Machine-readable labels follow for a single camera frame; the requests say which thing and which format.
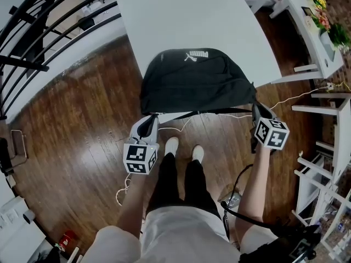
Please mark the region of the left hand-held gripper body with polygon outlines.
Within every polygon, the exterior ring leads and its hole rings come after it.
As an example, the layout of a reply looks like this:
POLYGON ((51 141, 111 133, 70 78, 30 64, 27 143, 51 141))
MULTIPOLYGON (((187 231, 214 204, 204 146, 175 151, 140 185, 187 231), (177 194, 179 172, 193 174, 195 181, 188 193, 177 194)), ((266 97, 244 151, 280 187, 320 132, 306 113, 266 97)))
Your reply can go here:
POLYGON ((149 175, 157 161, 159 122, 155 121, 150 136, 143 137, 138 135, 139 121, 132 126, 129 139, 124 143, 123 164, 128 173, 149 175))

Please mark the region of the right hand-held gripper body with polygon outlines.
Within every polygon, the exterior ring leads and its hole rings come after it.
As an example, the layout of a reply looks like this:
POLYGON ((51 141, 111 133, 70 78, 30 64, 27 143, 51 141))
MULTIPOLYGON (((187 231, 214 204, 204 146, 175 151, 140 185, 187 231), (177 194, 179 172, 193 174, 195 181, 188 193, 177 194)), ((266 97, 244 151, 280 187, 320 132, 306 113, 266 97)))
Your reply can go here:
POLYGON ((269 107, 264 104, 262 105, 267 109, 268 118, 257 117, 253 119, 253 137, 266 148, 282 150, 290 134, 290 130, 287 124, 282 122, 269 107))

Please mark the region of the black Puma bag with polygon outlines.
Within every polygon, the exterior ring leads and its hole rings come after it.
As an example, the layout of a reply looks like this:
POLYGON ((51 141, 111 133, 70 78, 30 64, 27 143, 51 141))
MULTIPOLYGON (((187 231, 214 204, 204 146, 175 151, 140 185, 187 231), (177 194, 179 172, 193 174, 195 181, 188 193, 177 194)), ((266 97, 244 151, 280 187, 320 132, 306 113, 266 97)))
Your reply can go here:
POLYGON ((149 63, 141 84, 140 110, 156 113, 229 110, 258 103, 242 69, 213 48, 170 49, 149 63))

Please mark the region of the person's left forearm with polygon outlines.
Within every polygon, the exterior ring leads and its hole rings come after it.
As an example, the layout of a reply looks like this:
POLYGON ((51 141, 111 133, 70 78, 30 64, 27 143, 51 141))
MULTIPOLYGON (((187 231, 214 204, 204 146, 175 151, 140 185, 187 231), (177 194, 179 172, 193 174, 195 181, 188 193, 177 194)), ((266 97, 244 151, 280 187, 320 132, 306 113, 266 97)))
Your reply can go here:
POLYGON ((147 175, 133 174, 126 196, 122 203, 116 226, 129 232, 137 239, 143 219, 143 203, 147 175))

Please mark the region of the person's right forearm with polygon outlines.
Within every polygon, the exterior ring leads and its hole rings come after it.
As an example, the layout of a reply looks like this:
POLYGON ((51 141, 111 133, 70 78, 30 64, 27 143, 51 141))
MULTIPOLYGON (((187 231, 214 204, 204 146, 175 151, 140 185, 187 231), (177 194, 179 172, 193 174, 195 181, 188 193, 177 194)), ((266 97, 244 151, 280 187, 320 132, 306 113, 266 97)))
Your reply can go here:
POLYGON ((253 167, 238 209, 239 214, 259 222, 263 221, 269 160, 270 149, 258 145, 253 167))

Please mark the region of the person's left white shoe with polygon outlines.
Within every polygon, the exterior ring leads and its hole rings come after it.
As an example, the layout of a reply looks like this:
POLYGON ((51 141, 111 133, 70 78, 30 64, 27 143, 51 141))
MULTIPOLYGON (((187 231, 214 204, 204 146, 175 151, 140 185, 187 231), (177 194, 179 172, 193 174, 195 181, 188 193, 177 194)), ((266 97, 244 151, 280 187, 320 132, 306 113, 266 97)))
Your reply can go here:
POLYGON ((176 156, 178 146, 179 139, 176 136, 169 138, 165 144, 165 156, 168 154, 176 156))

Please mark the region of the person's white shoe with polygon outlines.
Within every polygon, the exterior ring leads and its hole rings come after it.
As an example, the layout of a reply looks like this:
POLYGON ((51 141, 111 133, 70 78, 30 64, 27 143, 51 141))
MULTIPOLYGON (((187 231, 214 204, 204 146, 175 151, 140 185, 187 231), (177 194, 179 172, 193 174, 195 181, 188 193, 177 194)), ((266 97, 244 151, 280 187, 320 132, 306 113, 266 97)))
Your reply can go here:
POLYGON ((169 138, 165 144, 165 156, 168 154, 176 156, 178 146, 179 139, 176 136, 169 138))
POLYGON ((200 164, 204 158, 205 152, 202 146, 196 145, 192 151, 192 161, 198 161, 200 164))

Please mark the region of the person's right white shoe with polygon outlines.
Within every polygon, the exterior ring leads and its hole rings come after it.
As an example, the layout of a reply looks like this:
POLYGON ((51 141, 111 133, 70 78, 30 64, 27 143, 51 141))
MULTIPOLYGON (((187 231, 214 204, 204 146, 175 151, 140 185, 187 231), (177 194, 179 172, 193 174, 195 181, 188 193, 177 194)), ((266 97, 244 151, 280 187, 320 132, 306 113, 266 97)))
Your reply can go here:
POLYGON ((205 152, 202 146, 196 145, 192 151, 192 161, 198 161, 200 164, 204 158, 205 152))

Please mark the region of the person's black trousers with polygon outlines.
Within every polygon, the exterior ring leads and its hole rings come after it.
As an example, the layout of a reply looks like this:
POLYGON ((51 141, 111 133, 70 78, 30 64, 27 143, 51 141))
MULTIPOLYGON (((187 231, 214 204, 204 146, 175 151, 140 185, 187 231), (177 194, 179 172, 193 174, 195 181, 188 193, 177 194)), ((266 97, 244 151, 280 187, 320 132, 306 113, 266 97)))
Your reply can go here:
POLYGON ((198 160, 188 163, 184 179, 185 198, 180 199, 176 159, 172 153, 164 156, 158 171, 158 180, 149 200, 146 213, 162 207, 195 207, 220 217, 217 206, 207 190, 203 167, 198 160))

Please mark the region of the white shelf rack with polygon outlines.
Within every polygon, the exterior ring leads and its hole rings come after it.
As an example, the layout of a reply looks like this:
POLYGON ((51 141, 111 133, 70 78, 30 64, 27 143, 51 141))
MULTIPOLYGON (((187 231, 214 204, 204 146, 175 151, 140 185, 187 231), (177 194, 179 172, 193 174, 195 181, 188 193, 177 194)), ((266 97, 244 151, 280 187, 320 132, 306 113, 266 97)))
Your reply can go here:
POLYGON ((318 221, 327 215, 327 209, 334 200, 340 202, 339 209, 330 224, 328 230, 321 238, 321 244, 334 256, 338 263, 343 263, 340 256, 327 243, 328 236, 341 223, 341 218, 349 208, 351 209, 351 189, 346 197, 337 193, 338 182, 343 174, 335 168, 332 172, 324 168, 325 156, 318 154, 312 161, 302 157, 297 162, 304 166, 300 171, 295 170, 299 177, 299 188, 296 209, 292 214, 304 225, 316 225, 318 221))

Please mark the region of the white long narrow table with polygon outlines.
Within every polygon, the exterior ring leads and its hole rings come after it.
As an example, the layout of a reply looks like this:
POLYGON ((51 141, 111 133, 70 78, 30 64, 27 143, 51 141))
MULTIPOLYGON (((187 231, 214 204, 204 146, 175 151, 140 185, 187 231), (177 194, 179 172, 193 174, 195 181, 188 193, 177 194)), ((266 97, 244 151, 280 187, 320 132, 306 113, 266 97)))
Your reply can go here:
POLYGON ((317 141, 316 146, 333 152, 332 166, 333 172, 329 172, 322 167, 314 166, 303 158, 299 158, 306 167, 316 170, 319 174, 330 179, 336 184, 344 170, 351 162, 351 93, 312 93, 312 98, 337 99, 340 104, 335 107, 320 107, 308 105, 293 105, 292 110, 299 112, 317 113, 321 115, 335 116, 337 124, 334 128, 334 145, 317 141))

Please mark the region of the white table with plants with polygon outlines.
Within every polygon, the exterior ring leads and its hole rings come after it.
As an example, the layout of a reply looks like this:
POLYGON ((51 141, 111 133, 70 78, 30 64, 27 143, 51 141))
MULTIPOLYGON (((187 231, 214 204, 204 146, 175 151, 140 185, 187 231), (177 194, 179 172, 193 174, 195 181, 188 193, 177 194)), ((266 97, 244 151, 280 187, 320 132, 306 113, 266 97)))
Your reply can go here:
MULTIPOLYGON (((267 1, 256 0, 251 6, 252 12, 256 13, 267 1)), ((316 10, 312 0, 280 0, 273 6, 274 11, 270 14, 272 19, 284 10, 289 12, 312 61, 309 65, 295 67, 294 74, 283 76, 273 81, 273 84, 327 79, 344 65, 340 50, 335 48, 329 36, 321 34, 312 18, 305 15, 304 8, 309 8, 313 13, 316 10)))

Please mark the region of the person's white shirt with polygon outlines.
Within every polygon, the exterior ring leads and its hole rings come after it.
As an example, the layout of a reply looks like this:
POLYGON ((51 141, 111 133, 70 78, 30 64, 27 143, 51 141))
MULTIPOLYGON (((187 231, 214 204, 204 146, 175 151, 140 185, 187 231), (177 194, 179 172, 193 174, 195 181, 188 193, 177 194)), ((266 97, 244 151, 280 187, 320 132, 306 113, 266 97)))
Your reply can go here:
POLYGON ((194 207, 163 207, 150 212, 141 239, 116 226, 98 231, 81 263, 238 263, 277 237, 252 226, 240 249, 232 245, 219 217, 194 207))

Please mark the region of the red fire extinguisher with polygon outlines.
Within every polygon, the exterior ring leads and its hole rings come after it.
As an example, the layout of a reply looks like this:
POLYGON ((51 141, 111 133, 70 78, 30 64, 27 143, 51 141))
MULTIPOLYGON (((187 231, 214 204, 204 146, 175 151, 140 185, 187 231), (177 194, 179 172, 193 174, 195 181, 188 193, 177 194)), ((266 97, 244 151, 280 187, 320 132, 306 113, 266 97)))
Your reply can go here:
POLYGON ((67 230, 58 242, 58 248, 61 251, 65 251, 66 248, 77 239, 77 235, 72 230, 67 230))

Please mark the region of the green potted plant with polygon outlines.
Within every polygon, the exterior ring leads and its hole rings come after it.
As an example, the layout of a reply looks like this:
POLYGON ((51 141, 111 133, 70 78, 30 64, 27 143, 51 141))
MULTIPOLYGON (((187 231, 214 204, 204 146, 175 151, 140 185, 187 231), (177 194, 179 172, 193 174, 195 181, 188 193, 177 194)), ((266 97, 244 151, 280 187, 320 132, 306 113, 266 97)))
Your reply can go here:
POLYGON ((328 34, 333 45, 342 53, 346 53, 350 49, 351 38, 341 24, 332 24, 328 34))

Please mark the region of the black equipment bag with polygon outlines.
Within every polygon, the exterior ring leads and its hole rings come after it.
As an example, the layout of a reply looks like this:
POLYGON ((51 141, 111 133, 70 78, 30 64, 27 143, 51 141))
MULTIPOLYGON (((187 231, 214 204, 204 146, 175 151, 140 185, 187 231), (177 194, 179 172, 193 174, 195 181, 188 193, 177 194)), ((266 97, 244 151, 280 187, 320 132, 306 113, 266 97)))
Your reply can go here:
POLYGON ((318 225, 285 227, 281 237, 240 256, 239 263, 302 263, 316 257, 321 241, 318 225))

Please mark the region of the pink flower pot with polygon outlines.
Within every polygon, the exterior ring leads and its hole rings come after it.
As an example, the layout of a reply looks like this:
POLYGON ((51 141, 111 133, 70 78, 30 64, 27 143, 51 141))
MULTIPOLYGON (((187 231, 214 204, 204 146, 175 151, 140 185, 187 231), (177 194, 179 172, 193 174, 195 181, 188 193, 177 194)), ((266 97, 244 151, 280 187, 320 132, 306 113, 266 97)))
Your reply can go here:
POLYGON ((322 9, 317 8, 315 10, 315 14, 312 16, 312 19, 316 24, 317 28, 324 31, 330 30, 331 26, 330 26, 328 17, 322 9))

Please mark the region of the white square table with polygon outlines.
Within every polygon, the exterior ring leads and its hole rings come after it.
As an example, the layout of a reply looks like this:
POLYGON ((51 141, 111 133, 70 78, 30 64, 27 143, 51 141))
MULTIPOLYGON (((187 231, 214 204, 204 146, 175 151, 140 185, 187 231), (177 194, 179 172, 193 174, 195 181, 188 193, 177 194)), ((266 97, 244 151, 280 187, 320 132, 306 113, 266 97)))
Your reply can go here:
POLYGON ((263 29, 245 0, 117 0, 141 74, 169 49, 224 52, 256 87, 281 77, 263 29))

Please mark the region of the black metal railing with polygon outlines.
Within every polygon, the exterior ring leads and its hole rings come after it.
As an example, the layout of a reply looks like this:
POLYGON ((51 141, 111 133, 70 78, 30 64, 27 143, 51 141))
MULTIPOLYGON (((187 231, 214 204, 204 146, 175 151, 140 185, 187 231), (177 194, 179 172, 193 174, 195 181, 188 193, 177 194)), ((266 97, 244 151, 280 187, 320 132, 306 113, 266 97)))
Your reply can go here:
POLYGON ((5 122, 57 75, 125 33, 117 0, 12 0, 8 15, 0 21, 5 122))

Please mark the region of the white low cabinet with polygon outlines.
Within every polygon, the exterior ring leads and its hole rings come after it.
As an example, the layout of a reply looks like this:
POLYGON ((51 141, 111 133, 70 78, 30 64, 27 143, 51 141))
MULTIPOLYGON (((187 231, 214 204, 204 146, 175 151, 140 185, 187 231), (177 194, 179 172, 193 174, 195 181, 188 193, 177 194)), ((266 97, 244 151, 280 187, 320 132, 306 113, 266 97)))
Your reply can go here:
POLYGON ((22 217, 28 209, 20 196, 0 208, 0 263, 27 263, 44 241, 36 223, 28 224, 22 217))

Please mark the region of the long-handled dustpan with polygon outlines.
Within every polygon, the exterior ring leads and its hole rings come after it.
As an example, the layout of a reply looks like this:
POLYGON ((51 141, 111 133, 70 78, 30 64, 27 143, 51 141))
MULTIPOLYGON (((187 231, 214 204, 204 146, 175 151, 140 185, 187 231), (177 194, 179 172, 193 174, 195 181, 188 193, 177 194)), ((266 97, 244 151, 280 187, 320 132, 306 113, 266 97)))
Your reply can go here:
POLYGON ((234 185, 226 185, 219 195, 218 202, 225 202, 229 209, 234 209, 239 206, 241 200, 240 189, 234 185))

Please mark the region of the black metal-frame chair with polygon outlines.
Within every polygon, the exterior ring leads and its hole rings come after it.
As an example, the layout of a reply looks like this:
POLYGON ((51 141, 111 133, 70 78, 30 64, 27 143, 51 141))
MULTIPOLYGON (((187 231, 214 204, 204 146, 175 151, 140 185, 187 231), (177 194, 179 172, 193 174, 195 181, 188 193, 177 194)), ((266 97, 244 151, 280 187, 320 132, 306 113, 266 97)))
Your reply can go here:
POLYGON ((6 138, 0 137, 0 172, 3 173, 5 176, 14 174, 14 169, 20 165, 23 165, 28 160, 27 150, 25 146, 25 135, 23 134, 23 132, 19 129, 12 129, 10 131, 10 137, 11 137, 12 146, 14 148, 14 156, 12 157, 10 156, 10 153, 9 153, 9 147, 8 147, 8 142, 6 138), (14 133, 16 132, 20 133, 21 135, 21 141, 22 141, 25 159, 22 162, 16 165, 13 165, 12 160, 18 156, 18 153, 16 151, 16 146, 15 146, 15 140, 14 140, 14 133))

